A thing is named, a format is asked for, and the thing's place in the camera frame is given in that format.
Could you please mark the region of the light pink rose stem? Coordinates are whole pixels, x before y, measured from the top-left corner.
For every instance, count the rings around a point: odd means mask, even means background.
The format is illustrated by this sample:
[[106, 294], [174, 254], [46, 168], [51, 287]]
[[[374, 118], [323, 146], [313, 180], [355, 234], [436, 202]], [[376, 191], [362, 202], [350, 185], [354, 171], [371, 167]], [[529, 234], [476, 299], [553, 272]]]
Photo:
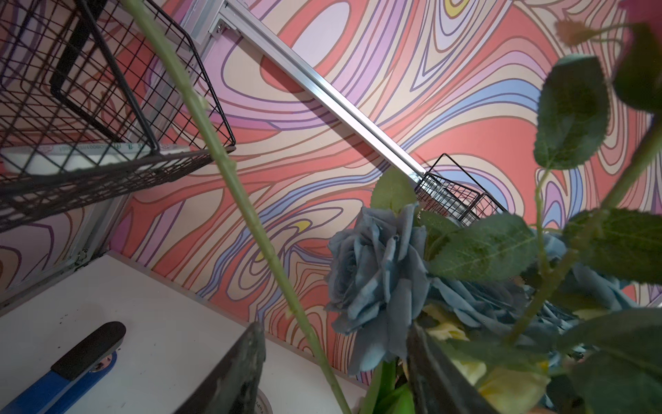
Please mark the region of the light pink rose stem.
[[317, 333], [311, 325], [305, 310], [299, 301], [298, 295], [289, 281], [289, 276], [284, 270], [278, 254], [260, 222], [260, 218], [253, 204], [248, 198], [247, 191], [241, 184], [240, 178], [237, 174], [236, 163], [229, 158], [224, 146], [222, 146], [218, 140], [217, 132], [215, 131], [207, 113], [208, 101], [205, 98], [202, 98], [192, 85], [190, 76], [184, 69], [180, 58], [167, 41], [164, 31], [157, 25], [153, 17], [148, 14], [143, 1], [123, 1], [122, 6], [134, 18], [146, 39], [151, 43], [153, 51], [155, 51], [160, 58], [168, 75], [172, 78], [175, 89], [179, 92], [192, 120], [198, 127], [198, 131], [203, 137], [212, 159], [225, 180], [227, 188], [241, 212], [248, 229], [251, 231], [253, 239], [260, 248], [260, 252], [264, 255], [267, 265], [272, 271], [272, 276], [277, 282], [279, 289], [289, 306], [291, 314], [295, 317], [301, 331], [308, 341], [310, 349], [317, 360], [320, 369], [322, 369], [325, 380], [334, 395], [336, 403], [339, 405], [341, 412], [350, 413], [352, 409], [350, 408], [341, 389], [341, 385], [335, 376], [334, 370], [327, 359]]

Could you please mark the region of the blue rose bunch white vase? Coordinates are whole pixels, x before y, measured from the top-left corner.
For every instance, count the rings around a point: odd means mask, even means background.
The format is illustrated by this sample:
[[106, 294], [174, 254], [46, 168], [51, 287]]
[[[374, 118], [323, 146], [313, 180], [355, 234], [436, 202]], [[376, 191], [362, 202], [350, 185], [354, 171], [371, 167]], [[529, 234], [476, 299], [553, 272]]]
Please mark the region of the blue rose bunch white vase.
[[415, 412], [413, 324], [496, 413], [661, 410], [661, 312], [621, 291], [661, 278], [658, 216], [585, 210], [540, 231], [503, 213], [463, 227], [384, 174], [329, 248], [333, 328], [355, 337], [349, 371], [381, 372], [369, 412]]

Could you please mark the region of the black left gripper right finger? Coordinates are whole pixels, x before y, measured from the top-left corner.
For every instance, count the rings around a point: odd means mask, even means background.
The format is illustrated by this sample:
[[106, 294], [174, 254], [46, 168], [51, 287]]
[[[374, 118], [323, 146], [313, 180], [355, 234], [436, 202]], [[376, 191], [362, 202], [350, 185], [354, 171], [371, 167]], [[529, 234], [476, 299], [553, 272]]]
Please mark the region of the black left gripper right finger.
[[496, 410], [453, 365], [419, 325], [407, 336], [410, 389], [417, 413], [496, 414]]

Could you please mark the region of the clear tape roll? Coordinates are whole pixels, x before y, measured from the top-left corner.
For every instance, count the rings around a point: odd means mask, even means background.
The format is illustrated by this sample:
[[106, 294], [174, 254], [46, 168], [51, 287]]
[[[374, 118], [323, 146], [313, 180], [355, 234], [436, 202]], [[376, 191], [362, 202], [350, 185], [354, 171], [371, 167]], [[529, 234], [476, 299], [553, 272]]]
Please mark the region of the clear tape roll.
[[272, 406], [261, 390], [258, 390], [256, 401], [255, 401], [255, 414], [273, 414]]

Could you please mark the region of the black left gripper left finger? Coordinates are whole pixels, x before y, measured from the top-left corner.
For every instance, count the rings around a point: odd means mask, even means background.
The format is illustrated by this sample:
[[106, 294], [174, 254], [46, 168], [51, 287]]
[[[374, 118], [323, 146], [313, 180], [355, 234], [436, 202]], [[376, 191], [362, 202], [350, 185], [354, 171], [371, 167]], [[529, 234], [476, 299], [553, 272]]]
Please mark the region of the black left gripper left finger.
[[252, 323], [175, 413], [254, 413], [266, 358], [265, 332]]

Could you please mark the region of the blue black stapler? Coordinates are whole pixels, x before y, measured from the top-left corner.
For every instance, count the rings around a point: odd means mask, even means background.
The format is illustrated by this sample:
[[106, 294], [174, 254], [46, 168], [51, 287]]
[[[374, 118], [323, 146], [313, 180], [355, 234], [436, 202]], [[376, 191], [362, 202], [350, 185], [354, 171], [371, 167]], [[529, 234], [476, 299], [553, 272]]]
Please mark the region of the blue black stapler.
[[115, 367], [126, 335], [119, 321], [101, 325], [5, 405], [3, 413], [65, 413]]

